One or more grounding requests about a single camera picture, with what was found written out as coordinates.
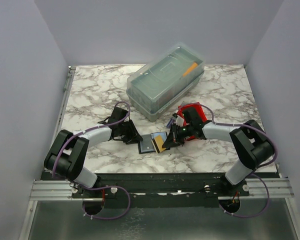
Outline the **gold magnetic stripe card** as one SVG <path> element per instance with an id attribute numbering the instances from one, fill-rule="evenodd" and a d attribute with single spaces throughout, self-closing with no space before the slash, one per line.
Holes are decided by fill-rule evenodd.
<path id="1" fill-rule="evenodd" d="M 156 153 L 159 154 L 166 150 L 166 148 L 163 147 L 164 140 L 161 135 L 155 136 L 154 138 L 151 139 L 151 141 Z"/>

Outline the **black card holder wallet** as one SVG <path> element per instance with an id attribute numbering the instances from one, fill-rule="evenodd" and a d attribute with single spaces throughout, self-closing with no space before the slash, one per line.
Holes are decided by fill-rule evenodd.
<path id="1" fill-rule="evenodd" d="M 170 150 L 171 148 L 159 148 L 159 144 L 167 139 L 168 133 L 166 131 L 153 132 L 150 134 L 142 135 L 142 141 L 138 142 L 138 152 L 139 154 L 148 153 L 162 153 L 163 151 Z"/>

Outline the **red plastic bin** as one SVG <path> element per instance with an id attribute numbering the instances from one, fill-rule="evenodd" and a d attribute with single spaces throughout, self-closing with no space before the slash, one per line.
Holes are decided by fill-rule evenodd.
<path id="1" fill-rule="evenodd" d="M 187 103 L 178 107 L 177 115 L 184 119 L 184 125 L 190 124 L 193 120 L 200 119 L 202 122 L 207 121 L 207 117 L 199 102 Z"/>

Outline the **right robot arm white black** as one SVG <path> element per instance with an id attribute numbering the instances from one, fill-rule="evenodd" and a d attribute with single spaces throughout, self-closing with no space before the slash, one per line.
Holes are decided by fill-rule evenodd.
<path id="1" fill-rule="evenodd" d="M 276 154 L 272 141 L 255 120 L 244 124 L 217 124 L 212 120 L 203 121 L 195 107 L 182 111 L 187 125 L 173 123 L 163 148 L 173 148 L 185 144 L 186 138 L 195 137 L 199 140 L 219 140 L 232 143 L 237 162 L 224 174 L 220 183 L 220 191 L 231 196 L 238 190 L 238 184 L 257 170 L 262 163 Z"/>

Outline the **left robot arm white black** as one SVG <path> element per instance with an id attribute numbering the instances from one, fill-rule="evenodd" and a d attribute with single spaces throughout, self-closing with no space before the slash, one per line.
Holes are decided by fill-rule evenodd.
<path id="1" fill-rule="evenodd" d="M 51 171 L 53 177 L 59 175 L 83 186 L 83 191 L 89 197 L 97 197 L 101 185 L 98 183 L 98 176 L 84 167 L 87 151 L 111 140 L 127 145 L 141 142 L 143 138 L 130 119 L 130 113 L 130 105 L 119 101 L 114 105 L 111 115 L 95 126 L 76 133 L 61 130 L 45 157 L 44 168 Z"/>

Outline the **blue red screwdriver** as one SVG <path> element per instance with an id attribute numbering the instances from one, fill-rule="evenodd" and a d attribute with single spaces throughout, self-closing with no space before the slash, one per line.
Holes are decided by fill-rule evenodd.
<path id="1" fill-rule="evenodd" d="M 172 125 L 174 122 L 175 122 L 175 119 L 172 117 L 172 118 L 169 120 L 169 122 L 167 123 L 166 127 L 167 127 L 167 128 L 170 128 L 171 125 Z"/>

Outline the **clear plastic storage box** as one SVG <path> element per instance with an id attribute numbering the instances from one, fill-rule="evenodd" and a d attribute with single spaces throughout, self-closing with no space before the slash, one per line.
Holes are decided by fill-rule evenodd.
<path id="1" fill-rule="evenodd" d="M 194 62 L 198 66 L 182 77 Z M 131 105 L 154 122 L 198 84 L 204 71 L 202 55 L 177 44 L 128 77 L 126 94 Z"/>

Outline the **orange tool inside box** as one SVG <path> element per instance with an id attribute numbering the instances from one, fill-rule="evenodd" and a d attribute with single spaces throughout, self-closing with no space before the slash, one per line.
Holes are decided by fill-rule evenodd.
<path id="1" fill-rule="evenodd" d="M 183 74 L 182 77 L 187 76 L 189 73 L 191 73 L 196 67 L 198 66 L 198 64 L 196 62 L 194 62 Z"/>

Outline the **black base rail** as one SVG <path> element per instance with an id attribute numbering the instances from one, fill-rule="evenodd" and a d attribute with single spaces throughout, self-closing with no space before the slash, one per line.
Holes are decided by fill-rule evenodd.
<path id="1" fill-rule="evenodd" d="M 100 190 L 78 187 L 72 194 L 89 206 L 105 200 L 108 209 L 131 208 L 217 208 L 218 198 L 232 199 L 235 194 L 247 197 L 246 181 L 237 186 L 226 186 L 222 173 L 101 173 Z"/>

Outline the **aluminium frame rail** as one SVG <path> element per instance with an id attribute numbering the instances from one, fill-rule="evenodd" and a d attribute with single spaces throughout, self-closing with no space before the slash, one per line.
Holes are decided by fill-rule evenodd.
<path id="1" fill-rule="evenodd" d="M 72 199 L 70 183 L 64 180 L 35 180 L 30 201 L 68 201 Z"/>

